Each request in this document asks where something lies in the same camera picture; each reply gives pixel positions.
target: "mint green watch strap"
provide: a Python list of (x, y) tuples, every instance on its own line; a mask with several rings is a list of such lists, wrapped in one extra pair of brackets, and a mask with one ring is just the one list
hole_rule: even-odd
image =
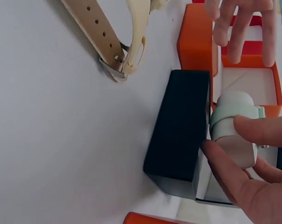
[(249, 104), (227, 104), (216, 107), (210, 119), (210, 129), (225, 118), (235, 117), (236, 115), (242, 115), (251, 119), (264, 118), (265, 109), (262, 106), (254, 106)]

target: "orange packaging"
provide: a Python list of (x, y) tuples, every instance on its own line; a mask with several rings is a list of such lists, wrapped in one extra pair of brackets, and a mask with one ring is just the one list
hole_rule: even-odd
[[(267, 68), (263, 64), (262, 55), (242, 55), (239, 64), (230, 63), (226, 56), (222, 56), (221, 60), (224, 68)], [(276, 118), (280, 115), (282, 109), (282, 89), (276, 63), (270, 69), (275, 82), (276, 105), (259, 106), (264, 106), (266, 117)]]
[(212, 39), (212, 20), (204, 4), (187, 4), (177, 43), (183, 70), (218, 73), (218, 48)]
[(151, 217), (147, 215), (130, 212), (127, 214), (123, 224), (192, 224), (183, 221), (169, 220), (161, 217)]
[[(251, 26), (262, 26), (261, 18), (254, 16)], [(204, 70), (211, 74), (210, 91), (213, 99), (213, 77), (219, 71), (218, 47), (212, 36), (213, 21), (208, 16), (204, 3), (187, 4), (183, 18), (177, 51), (183, 70)], [(222, 48), (221, 60), (226, 68), (265, 68), (261, 56), (261, 42), (245, 42), (244, 52), (239, 64), (231, 64), (227, 59), (227, 48)], [(278, 117), (282, 109), (282, 90), (276, 63), (271, 67), (275, 82), (277, 105), (260, 105), (265, 107), (266, 116)]]

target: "watch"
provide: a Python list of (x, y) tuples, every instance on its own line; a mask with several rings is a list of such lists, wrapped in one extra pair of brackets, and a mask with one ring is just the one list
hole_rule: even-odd
[(222, 94), (210, 118), (211, 139), (220, 145), (241, 168), (252, 167), (257, 159), (258, 146), (243, 139), (234, 128), (234, 117), (242, 115), (251, 119), (265, 117), (265, 109), (255, 106), (245, 92), (232, 91)]

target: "white table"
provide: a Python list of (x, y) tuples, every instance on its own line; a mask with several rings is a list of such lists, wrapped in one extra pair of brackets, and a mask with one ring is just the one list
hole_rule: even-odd
[[(98, 0), (129, 44), (124, 0)], [(129, 211), (176, 217), (142, 171), (185, 3), (150, 15), (140, 70), (101, 71), (59, 0), (0, 1), (0, 224), (121, 224)]]

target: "watch strap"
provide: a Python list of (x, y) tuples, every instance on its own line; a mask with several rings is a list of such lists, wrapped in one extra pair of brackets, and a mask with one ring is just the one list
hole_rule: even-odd
[(212, 130), (213, 126), (220, 120), (229, 117), (235, 117), (236, 115), (242, 115), (251, 119), (264, 118), (265, 109), (262, 106), (255, 106), (242, 103), (218, 106), (212, 113), (210, 119), (210, 129)]
[(151, 0), (150, 12), (162, 9), (170, 0)]
[[(129, 47), (119, 41), (96, 0), (62, 0), (62, 2), (98, 52), (99, 62), (115, 81), (125, 81), (128, 75), (138, 69), (146, 49), (144, 32), (148, 23), (151, 0), (126, 0), (133, 24)], [(142, 55), (136, 63), (141, 46), (143, 46)]]

